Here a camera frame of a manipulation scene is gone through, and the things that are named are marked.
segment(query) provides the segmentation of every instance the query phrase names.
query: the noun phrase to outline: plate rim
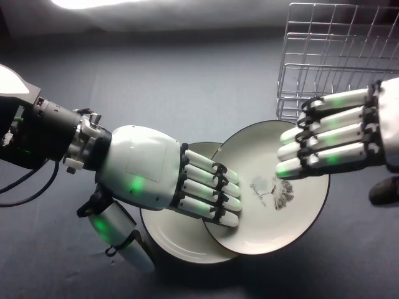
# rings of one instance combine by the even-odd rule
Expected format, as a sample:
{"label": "plate rim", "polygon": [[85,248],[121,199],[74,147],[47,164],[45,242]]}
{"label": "plate rim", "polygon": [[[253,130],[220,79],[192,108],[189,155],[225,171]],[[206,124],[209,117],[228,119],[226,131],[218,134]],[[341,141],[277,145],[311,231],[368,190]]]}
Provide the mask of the plate rim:
{"label": "plate rim", "polygon": [[[216,141],[200,141],[200,142],[188,143],[188,146],[190,146],[190,145],[197,145],[198,143],[214,143],[214,144],[218,144],[219,147],[222,146],[222,144],[223,144],[223,143],[221,143],[221,142],[216,142]],[[232,250],[230,250],[230,249],[228,249],[228,248],[222,246],[223,249],[226,249],[227,251],[230,251],[230,252],[236,254],[236,256],[235,256],[235,257],[232,257],[231,259],[222,260],[222,261],[220,261],[220,262],[215,262],[215,263],[200,263],[200,262],[190,262],[190,261],[188,261],[188,260],[183,260],[183,259],[181,259],[181,258],[179,258],[179,257],[177,257],[177,256],[175,256],[175,255],[173,255],[173,254],[171,254],[171,253],[169,253],[169,252],[167,252],[167,251],[166,251],[164,248],[162,248],[162,246],[159,245],[158,242],[153,238],[153,236],[152,236],[152,235],[150,234],[150,232],[148,231],[147,226],[145,225],[142,210],[143,210],[143,209],[140,208],[140,219],[142,220],[142,224],[143,224],[143,226],[144,226],[144,229],[145,229],[147,235],[151,238],[151,240],[154,242],[154,244],[155,244],[159,249],[161,249],[164,253],[166,253],[166,254],[168,254],[169,256],[171,256],[173,259],[176,259],[176,260],[178,260],[178,261],[180,261],[180,262],[187,263],[187,264],[198,265],[199,267],[212,267],[212,266],[215,266],[215,265],[220,265],[220,264],[222,264],[222,263],[231,263],[231,262],[235,261],[236,259],[238,259],[238,258],[240,257],[240,255],[241,255],[241,254],[239,254],[239,253],[237,253],[237,252],[235,252],[235,251],[232,251]]]}
{"label": "plate rim", "polygon": [[[223,145],[225,145],[232,137],[234,137],[234,136],[235,136],[236,134],[238,134],[239,132],[245,130],[246,128],[249,128],[250,126],[258,125],[258,124],[260,124],[260,123],[268,123],[268,122],[290,123],[290,124],[292,124],[292,125],[295,126],[294,123],[291,123],[290,121],[285,121],[285,120],[264,120],[264,121],[259,121],[259,122],[257,122],[257,123],[253,123],[253,124],[251,124],[251,125],[248,125],[248,126],[246,126],[245,128],[243,128],[243,129],[241,129],[241,130],[235,132],[235,133],[234,133],[233,135],[231,135],[219,148],[222,148]],[[317,213],[315,219],[312,221],[312,223],[310,224],[310,226],[308,226],[308,228],[306,228],[306,230],[305,230],[303,233],[301,233],[301,235],[299,235],[296,239],[292,240],[292,241],[289,242],[287,245],[285,245],[285,246],[283,246],[283,247],[281,247],[281,248],[278,248],[278,249],[275,249],[275,250],[272,250],[272,251],[269,251],[269,252],[265,252],[265,253],[263,253],[263,254],[244,254],[244,253],[242,253],[242,252],[233,251],[233,250],[227,248],[226,246],[224,246],[222,243],[220,243],[220,242],[213,236],[213,234],[209,231],[208,227],[206,226],[206,223],[205,223],[204,220],[203,220],[203,224],[204,224],[206,230],[208,231],[208,233],[211,235],[211,237],[212,237],[215,241],[217,241],[217,243],[218,243],[220,246],[224,247],[224,248],[227,249],[227,250],[233,251],[233,252],[237,253],[238,255],[252,256],[252,255],[264,255],[264,254],[270,254],[270,253],[272,253],[272,252],[276,252],[276,251],[281,250],[281,249],[283,249],[283,248],[285,248],[285,247],[287,247],[287,246],[290,246],[290,245],[293,244],[293,243],[296,243],[296,241],[298,241],[299,239],[301,239],[301,238],[303,237],[303,235],[305,235],[305,234],[309,231],[309,229],[315,224],[316,220],[319,218],[320,214],[322,213],[322,211],[323,211],[323,209],[324,209],[325,203],[327,202],[327,198],[328,198],[329,193],[330,193],[331,174],[328,174],[328,176],[329,176],[329,184],[328,184],[328,186],[327,186],[327,191],[326,191],[326,193],[325,193],[324,201],[323,201],[322,207],[320,208],[320,211]]]}

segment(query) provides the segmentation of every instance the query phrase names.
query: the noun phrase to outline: white plate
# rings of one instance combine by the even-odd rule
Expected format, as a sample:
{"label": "white plate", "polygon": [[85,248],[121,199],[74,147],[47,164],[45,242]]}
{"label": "white plate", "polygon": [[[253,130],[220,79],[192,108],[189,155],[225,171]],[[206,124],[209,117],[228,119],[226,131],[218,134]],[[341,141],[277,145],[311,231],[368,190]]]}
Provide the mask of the white plate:
{"label": "white plate", "polygon": [[[207,158],[221,143],[201,142],[189,145],[190,150]],[[201,219],[194,219],[169,210],[140,210],[142,221],[153,240],[166,252],[192,263],[220,263],[237,254],[220,246],[208,233]]]}
{"label": "white plate", "polygon": [[205,223],[223,247],[239,254],[272,252],[306,232],[322,210],[328,175],[285,181],[274,174],[280,135],[293,126],[285,121],[256,123],[230,137],[214,155],[213,161],[239,174],[243,204],[237,228]]}

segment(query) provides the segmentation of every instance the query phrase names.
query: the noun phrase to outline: gray table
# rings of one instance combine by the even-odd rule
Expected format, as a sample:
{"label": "gray table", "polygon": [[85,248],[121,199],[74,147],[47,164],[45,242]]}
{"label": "gray table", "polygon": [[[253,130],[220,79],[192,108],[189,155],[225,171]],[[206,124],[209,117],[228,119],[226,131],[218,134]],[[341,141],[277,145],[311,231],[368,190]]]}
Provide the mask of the gray table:
{"label": "gray table", "polygon": [[[141,125],[177,140],[223,142],[274,119],[281,30],[40,37],[3,48],[1,63],[66,108],[90,107],[109,130]],[[13,201],[48,180],[51,163]],[[0,163],[2,186],[25,170]],[[373,168],[331,177],[315,225],[290,246],[215,267],[184,264],[156,246],[158,271],[142,275],[103,254],[106,244],[75,211],[94,174],[60,168],[49,190],[0,210],[0,298],[394,298],[399,294],[399,208],[375,208]],[[132,216],[146,240],[138,209]]]}

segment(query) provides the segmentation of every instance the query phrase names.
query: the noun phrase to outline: robotic hand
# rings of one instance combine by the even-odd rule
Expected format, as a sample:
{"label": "robotic hand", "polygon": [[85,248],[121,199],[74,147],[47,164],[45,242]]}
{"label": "robotic hand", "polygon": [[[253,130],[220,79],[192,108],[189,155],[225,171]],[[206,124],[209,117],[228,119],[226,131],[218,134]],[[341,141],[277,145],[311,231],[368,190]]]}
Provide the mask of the robotic hand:
{"label": "robotic hand", "polygon": [[[344,173],[385,164],[399,172],[399,78],[368,89],[306,101],[297,126],[281,135],[276,174],[284,179]],[[387,203],[397,179],[374,187],[370,200]]]}
{"label": "robotic hand", "polygon": [[[101,115],[89,109],[72,112],[39,94],[39,88],[0,65],[0,159],[33,172],[48,159],[57,169],[63,160],[72,174],[95,171],[96,190],[77,215],[88,217],[110,244],[108,256],[119,252],[141,270],[153,270],[136,222],[115,199],[238,225],[233,212],[241,210],[239,177],[232,170],[159,131],[130,125],[111,133],[101,126]],[[24,111],[16,118],[19,107]]]}

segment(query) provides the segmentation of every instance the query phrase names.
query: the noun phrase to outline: metal dish rack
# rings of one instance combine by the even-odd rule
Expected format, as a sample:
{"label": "metal dish rack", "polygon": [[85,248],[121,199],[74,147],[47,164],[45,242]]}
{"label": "metal dish rack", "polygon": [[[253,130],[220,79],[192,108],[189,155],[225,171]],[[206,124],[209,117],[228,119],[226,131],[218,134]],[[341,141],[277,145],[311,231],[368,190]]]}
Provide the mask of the metal dish rack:
{"label": "metal dish rack", "polygon": [[399,7],[292,3],[277,82],[278,120],[314,96],[399,77]]}

